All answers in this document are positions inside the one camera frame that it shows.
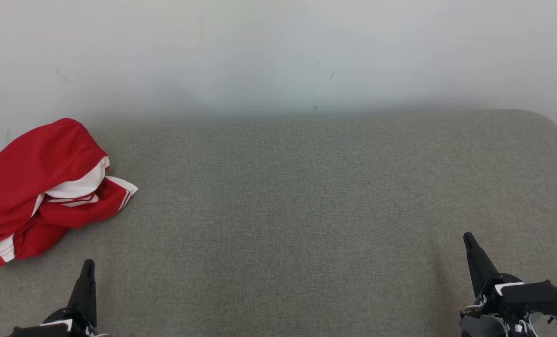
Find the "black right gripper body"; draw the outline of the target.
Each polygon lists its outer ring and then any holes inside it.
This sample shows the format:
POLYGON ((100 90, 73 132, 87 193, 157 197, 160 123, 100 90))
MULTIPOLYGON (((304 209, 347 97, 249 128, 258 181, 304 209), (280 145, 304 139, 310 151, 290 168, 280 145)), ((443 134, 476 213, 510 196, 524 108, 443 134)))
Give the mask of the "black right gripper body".
POLYGON ((512 316, 499 308, 504 286, 522 285, 510 274, 492 275, 481 282, 473 282, 477 290, 475 302, 460 311, 462 337, 530 337, 526 318, 512 316))

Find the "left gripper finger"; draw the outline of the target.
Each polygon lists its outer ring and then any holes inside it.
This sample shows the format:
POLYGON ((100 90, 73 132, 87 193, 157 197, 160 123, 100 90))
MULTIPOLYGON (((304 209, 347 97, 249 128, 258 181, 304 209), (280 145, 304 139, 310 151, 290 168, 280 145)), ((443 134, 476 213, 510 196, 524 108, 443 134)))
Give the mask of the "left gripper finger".
POLYGON ((85 327, 97 326, 95 266, 94 260, 85 260, 67 305, 74 319, 85 327))

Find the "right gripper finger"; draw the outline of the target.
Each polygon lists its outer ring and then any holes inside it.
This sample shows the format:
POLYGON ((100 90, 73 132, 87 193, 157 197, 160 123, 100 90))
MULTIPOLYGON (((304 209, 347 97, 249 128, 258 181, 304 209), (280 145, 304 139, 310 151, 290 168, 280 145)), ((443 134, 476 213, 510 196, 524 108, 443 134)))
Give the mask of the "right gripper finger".
POLYGON ((468 270, 475 297, 480 297, 484 292, 490 294, 493 279, 499 275, 488 254, 480 247, 473 233, 464 233, 464 245, 468 262, 468 270))

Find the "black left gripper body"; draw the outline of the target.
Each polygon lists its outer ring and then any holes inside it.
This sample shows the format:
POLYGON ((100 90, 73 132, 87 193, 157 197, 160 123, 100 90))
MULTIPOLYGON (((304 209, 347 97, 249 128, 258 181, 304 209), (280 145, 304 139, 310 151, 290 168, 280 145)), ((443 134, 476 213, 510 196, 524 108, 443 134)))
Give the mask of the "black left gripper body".
POLYGON ((76 308, 61 308, 44 320, 41 326, 61 325, 68 337, 111 337, 98 331, 96 325, 76 308))

